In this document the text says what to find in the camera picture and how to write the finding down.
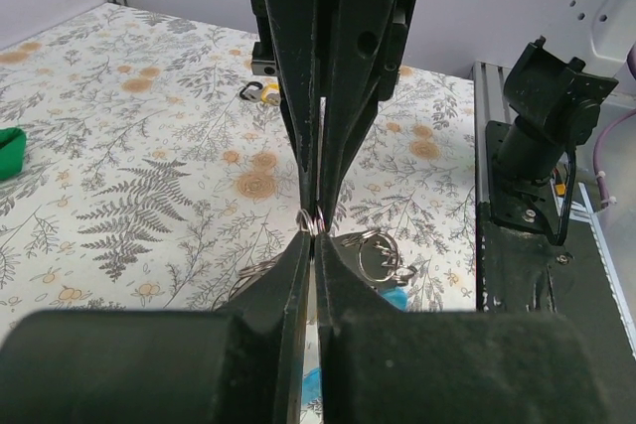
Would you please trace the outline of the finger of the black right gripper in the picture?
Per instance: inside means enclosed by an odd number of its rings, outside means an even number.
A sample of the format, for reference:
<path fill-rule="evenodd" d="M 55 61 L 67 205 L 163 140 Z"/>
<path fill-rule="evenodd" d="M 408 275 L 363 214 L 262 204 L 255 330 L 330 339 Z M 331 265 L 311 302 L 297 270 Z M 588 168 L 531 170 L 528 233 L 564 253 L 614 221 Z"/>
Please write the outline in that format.
<path fill-rule="evenodd" d="M 329 36 L 318 205 L 333 217 L 340 188 L 391 96 L 415 0 L 337 0 Z"/>
<path fill-rule="evenodd" d="M 271 43 L 280 111 L 299 176 L 300 207 L 315 211 L 318 175 L 317 0 L 250 0 L 259 40 Z"/>

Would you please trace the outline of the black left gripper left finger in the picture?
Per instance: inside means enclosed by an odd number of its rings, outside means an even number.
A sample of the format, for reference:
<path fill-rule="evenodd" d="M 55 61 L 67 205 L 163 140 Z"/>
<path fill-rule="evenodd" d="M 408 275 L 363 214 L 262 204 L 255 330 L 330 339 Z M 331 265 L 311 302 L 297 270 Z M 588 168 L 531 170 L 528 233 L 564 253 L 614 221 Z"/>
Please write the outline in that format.
<path fill-rule="evenodd" d="M 1 348 L 5 423 L 295 423 L 312 239 L 215 311 L 42 310 Z"/>

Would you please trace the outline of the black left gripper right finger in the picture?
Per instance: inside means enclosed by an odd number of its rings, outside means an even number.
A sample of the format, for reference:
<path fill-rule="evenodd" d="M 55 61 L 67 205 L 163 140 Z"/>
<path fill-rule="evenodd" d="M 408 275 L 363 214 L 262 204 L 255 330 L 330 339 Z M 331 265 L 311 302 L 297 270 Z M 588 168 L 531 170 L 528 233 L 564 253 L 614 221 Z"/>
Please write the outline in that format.
<path fill-rule="evenodd" d="M 606 423 L 575 327 L 551 313 L 398 310 L 315 241 L 327 423 Z"/>

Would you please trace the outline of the metal key organizer blue handle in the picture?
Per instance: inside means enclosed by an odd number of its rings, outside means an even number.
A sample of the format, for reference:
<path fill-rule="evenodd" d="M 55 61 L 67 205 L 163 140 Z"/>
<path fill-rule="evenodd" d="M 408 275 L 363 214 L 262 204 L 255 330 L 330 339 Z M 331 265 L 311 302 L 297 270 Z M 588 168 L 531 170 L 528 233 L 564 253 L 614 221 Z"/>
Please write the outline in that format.
<path fill-rule="evenodd" d="M 402 258 L 397 243 L 379 228 L 346 233 L 333 238 L 337 251 L 345 265 L 376 293 L 395 308 L 405 311 L 407 296 L 403 287 L 416 272 L 412 266 L 402 268 Z M 227 294 L 228 301 L 242 293 L 252 283 L 269 271 L 282 252 L 268 260 L 249 265 L 238 272 L 236 282 Z M 301 405 L 316 403 L 322 398 L 321 369 L 317 363 L 307 364 L 303 371 Z"/>

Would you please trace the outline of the key with black tag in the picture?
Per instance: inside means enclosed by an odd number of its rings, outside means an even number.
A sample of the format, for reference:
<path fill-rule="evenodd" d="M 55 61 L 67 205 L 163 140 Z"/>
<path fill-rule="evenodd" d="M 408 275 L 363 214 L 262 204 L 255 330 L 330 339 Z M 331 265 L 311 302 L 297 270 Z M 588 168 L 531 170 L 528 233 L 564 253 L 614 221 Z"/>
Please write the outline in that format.
<path fill-rule="evenodd" d="M 238 96 L 245 101 L 261 102 L 262 92 L 262 83 L 258 81 L 250 81 L 238 92 Z"/>

